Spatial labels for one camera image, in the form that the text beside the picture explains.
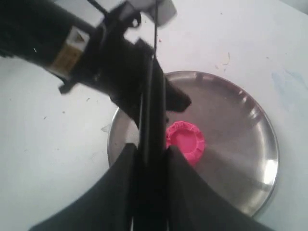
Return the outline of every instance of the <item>pink plastic cap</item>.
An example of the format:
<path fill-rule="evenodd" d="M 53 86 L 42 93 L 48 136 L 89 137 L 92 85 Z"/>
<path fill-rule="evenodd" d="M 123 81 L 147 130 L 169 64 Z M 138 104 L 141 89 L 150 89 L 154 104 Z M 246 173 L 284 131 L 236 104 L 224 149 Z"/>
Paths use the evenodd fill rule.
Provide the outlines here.
<path fill-rule="evenodd" d="M 167 148 L 177 146 L 191 166 L 201 159 L 206 147 L 205 139 L 200 129 L 191 123 L 178 121 L 166 130 Z"/>

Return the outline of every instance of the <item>debris speck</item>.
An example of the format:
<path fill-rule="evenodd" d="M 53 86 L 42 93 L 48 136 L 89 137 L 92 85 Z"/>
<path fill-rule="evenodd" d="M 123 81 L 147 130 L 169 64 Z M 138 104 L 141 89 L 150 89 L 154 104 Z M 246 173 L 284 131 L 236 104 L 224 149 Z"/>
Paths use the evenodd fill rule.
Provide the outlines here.
<path fill-rule="evenodd" d="M 103 132 L 109 132 L 109 128 L 110 128 L 110 124 L 108 124 L 108 125 L 102 127 L 102 128 L 101 128 L 101 131 L 103 131 Z"/>
<path fill-rule="evenodd" d="M 228 52 L 228 61 L 225 64 L 223 64 L 223 65 L 228 65 L 229 62 L 230 62 L 230 52 Z"/>

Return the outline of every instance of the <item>yellow warning sticker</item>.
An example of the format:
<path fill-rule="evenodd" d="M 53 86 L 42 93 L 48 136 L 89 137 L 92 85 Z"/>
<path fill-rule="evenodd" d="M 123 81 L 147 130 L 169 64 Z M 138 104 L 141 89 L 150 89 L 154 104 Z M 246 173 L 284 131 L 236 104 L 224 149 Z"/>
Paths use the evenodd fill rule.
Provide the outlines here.
<path fill-rule="evenodd" d="M 80 59 L 89 39 L 90 37 L 87 33 L 73 26 L 49 70 L 64 78 L 67 77 Z"/>

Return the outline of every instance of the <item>metal plate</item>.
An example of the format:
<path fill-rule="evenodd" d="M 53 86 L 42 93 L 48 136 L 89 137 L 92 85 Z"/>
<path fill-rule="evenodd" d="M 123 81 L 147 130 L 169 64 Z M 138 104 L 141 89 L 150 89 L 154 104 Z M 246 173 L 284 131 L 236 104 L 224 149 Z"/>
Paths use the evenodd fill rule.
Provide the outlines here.
<path fill-rule="evenodd" d="M 167 126 L 184 120 L 199 127 L 207 148 L 195 170 L 233 206 L 254 215 L 270 197 L 278 171 L 278 144 L 268 117 L 243 89 L 220 77 L 192 71 L 167 77 L 192 99 L 184 113 L 167 114 Z M 110 164 L 126 142 L 138 144 L 138 130 L 118 110 L 108 139 Z"/>

